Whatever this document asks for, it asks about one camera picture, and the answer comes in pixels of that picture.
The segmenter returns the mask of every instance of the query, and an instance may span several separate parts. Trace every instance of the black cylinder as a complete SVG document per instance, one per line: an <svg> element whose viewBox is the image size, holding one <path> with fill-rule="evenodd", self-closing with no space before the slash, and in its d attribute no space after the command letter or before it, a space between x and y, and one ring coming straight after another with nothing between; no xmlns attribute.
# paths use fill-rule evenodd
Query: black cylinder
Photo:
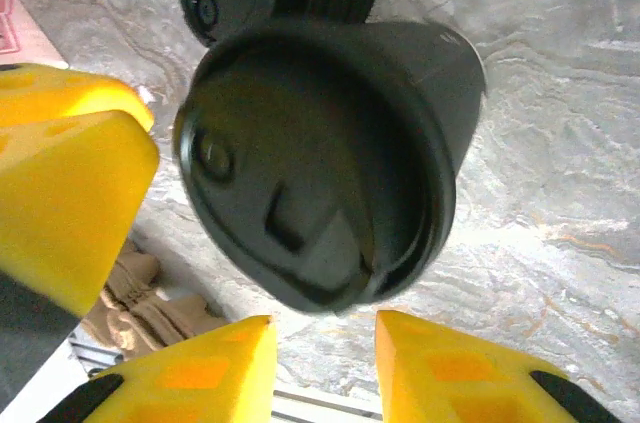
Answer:
<svg viewBox="0 0 640 423"><path fill-rule="evenodd" d="M341 311L438 255L484 92L474 48L438 23L276 21L209 52L174 147L242 271L296 309Z"/></svg>

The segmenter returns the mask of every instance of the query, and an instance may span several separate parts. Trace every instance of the gray marble countertop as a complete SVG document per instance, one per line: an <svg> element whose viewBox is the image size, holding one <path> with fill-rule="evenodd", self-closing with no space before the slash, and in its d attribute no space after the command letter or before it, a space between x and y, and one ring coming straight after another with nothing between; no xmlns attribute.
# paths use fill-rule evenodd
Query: gray marble countertop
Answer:
<svg viewBox="0 0 640 423"><path fill-rule="evenodd" d="M377 0L374 21L461 28L491 91L439 260L385 304L323 317L267 296L189 208L169 141L204 48L178 0L22 1L73 68L148 99L162 162L135 237L230 318L274 314L281 381L375 398L375 311L396 308L546 358L640 421L640 0Z"/></svg>

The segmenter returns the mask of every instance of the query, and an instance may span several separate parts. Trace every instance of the pink object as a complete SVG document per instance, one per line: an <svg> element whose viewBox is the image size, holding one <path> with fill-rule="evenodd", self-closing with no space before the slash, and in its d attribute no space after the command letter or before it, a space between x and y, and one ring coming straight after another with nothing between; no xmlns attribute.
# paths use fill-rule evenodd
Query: pink object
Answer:
<svg viewBox="0 0 640 423"><path fill-rule="evenodd" d="M19 0L0 0L0 65L14 63L69 67Z"/></svg>

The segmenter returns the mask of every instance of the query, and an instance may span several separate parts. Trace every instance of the black cup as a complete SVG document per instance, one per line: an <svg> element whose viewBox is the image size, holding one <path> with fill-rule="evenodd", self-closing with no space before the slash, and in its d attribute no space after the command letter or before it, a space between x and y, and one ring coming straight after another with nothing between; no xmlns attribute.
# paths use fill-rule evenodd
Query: black cup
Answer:
<svg viewBox="0 0 640 423"><path fill-rule="evenodd" d="M439 23L273 21L204 58L175 154L234 264L293 308L342 311L437 257L485 90Z"/></svg>

